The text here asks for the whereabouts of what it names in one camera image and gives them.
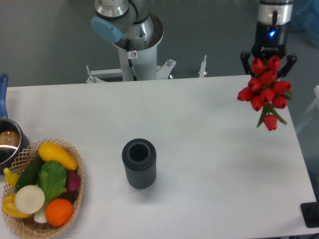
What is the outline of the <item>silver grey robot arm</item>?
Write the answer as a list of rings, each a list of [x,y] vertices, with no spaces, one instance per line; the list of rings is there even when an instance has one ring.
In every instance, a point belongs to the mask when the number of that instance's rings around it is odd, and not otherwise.
[[[292,0],[259,1],[255,42],[250,51],[241,53],[245,72],[252,73],[250,56],[268,60],[283,58],[286,53]],[[93,30],[118,49],[124,81],[154,80],[157,69],[158,44],[163,37],[162,22],[150,12],[148,0],[97,0]]]

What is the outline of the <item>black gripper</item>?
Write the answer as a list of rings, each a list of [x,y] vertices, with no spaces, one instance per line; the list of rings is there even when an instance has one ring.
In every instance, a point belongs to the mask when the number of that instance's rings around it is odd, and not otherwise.
[[[249,63],[250,57],[269,59],[272,56],[283,58],[293,10],[292,0],[259,1],[255,42],[250,51],[242,51],[240,59],[246,75],[255,76]],[[286,63],[277,71],[278,77],[286,77],[297,61],[295,53],[286,55]]]

